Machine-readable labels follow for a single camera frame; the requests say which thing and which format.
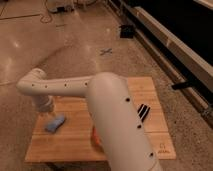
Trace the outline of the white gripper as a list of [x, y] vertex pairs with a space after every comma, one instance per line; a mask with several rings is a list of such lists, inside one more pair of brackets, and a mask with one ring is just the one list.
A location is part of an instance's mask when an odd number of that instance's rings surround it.
[[54, 102], [51, 96], [36, 96], [34, 104], [38, 112], [52, 112], [54, 109]]

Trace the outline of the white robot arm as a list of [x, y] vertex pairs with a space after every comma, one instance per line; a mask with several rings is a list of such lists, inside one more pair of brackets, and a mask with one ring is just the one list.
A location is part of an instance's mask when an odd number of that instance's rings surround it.
[[18, 81], [17, 89], [32, 97], [42, 111], [52, 105], [52, 96], [85, 99], [111, 171], [163, 171], [125, 77], [101, 72], [47, 79], [43, 70], [35, 68]]

